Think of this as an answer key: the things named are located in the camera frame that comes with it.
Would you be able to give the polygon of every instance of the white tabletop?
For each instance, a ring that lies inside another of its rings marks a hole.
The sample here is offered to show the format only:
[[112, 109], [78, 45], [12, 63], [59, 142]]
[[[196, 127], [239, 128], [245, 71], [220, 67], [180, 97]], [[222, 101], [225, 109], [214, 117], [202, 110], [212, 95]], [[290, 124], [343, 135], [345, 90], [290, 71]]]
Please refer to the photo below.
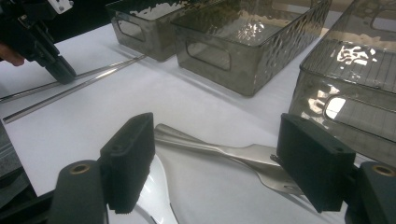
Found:
[[[59, 171], [99, 150], [125, 123], [152, 112], [164, 123], [213, 144], [276, 147], [280, 115], [289, 109], [299, 64], [312, 44], [254, 97], [246, 98], [185, 69], [176, 56], [165, 63], [143, 59], [116, 74], [5, 124], [38, 195], [55, 187]], [[78, 74], [138, 56], [119, 45], [110, 25], [57, 44]], [[0, 97], [49, 83], [36, 63], [0, 63]], [[2, 118], [73, 85], [53, 88], [0, 105]], [[317, 214], [304, 198], [264, 187], [234, 161], [157, 146], [180, 223], [343, 223], [344, 212]], [[110, 223], [147, 223], [136, 212], [110, 216]]]

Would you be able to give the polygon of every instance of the metal spoon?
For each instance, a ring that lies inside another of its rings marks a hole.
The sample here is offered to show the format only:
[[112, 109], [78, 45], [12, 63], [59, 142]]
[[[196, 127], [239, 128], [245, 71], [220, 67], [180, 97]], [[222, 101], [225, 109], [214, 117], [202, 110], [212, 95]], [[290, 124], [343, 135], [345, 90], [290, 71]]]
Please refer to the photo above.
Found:
[[151, 163], [148, 179], [136, 205], [149, 214], [155, 223], [178, 223], [169, 201], [165, 170], [157, 155]]
[[283, 168], [271, 159], [276, 155], [274, 147], [252, 145], [239, 148], [212, 145], [164, 124], [157, 125], [154, 132], [157, 143], [224, 156], [255, 171], [264, 186], [270, 189], [288, 194], [303, 194]]

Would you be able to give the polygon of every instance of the plastic storage basket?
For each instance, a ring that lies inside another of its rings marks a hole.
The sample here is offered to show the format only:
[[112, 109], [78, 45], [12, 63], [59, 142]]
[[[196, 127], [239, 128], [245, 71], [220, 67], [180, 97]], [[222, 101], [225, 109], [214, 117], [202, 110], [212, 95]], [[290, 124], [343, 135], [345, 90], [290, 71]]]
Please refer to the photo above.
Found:
[[214, 0], [122, 0], [106, 6], [120, 44], [157, 61], [175, 54], [174, 18]]
[[318, 37], [330, 3], [307, 0], [307, 7], [295, 7], [271, 0], [222, 0], [196, 10], [172, 21], [178, 63], [252, 96]]
[[387, 3], [356, 0], [344, 12], [301, 64], [290, 113], [396, 167], [396, 1]]

